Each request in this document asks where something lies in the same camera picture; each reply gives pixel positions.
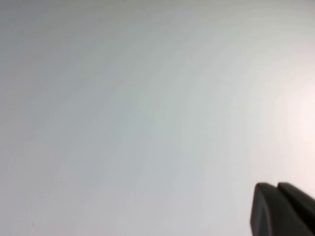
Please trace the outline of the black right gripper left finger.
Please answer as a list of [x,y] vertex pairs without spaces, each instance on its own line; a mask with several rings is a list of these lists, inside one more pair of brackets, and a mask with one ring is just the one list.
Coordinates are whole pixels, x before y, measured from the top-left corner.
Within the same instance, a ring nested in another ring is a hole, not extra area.
[[299,215],[289,198],[299,189],[289,183],[277,187],[259,182],[255,185],[250,226],[253,236],[298,236]]

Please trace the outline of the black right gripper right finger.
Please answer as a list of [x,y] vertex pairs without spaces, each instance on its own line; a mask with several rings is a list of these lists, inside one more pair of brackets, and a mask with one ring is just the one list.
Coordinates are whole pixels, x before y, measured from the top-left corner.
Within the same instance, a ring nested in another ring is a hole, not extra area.
[[315,235],[315,199],[288,182],[278,183],[278,189],[289,201],[302,222]]

